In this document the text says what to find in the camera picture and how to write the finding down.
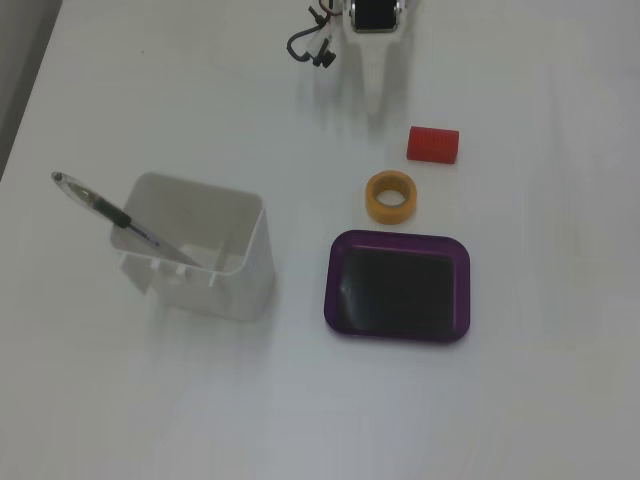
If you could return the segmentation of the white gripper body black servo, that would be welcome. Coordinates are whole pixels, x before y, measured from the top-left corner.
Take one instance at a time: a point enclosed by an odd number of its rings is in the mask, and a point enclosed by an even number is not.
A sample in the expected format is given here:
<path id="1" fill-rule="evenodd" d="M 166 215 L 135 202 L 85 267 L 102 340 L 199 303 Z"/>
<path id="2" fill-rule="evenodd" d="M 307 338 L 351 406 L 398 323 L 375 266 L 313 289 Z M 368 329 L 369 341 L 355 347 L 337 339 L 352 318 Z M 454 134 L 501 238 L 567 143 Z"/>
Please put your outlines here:
<path id="1" fill-rule="evenodd" d="M 343 2 L 343 28 L 349 43 L 391 39 L 407 23 L 409 2 L 405 0 L 349 0 Z"/>

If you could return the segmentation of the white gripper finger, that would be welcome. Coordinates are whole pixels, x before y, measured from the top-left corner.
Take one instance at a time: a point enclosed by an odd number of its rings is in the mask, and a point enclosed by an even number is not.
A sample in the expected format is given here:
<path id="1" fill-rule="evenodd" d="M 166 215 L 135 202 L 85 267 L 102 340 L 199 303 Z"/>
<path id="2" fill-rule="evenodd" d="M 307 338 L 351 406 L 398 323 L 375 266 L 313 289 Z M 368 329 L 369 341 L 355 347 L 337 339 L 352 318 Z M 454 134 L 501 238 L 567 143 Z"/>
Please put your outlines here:
<path id="1" fill-rule="evenodd" d="M 383 118 L 398 97 L 397 62 L 391 44 L 356 44 L 361 67 L 363 109 L 368 118 Z"/>

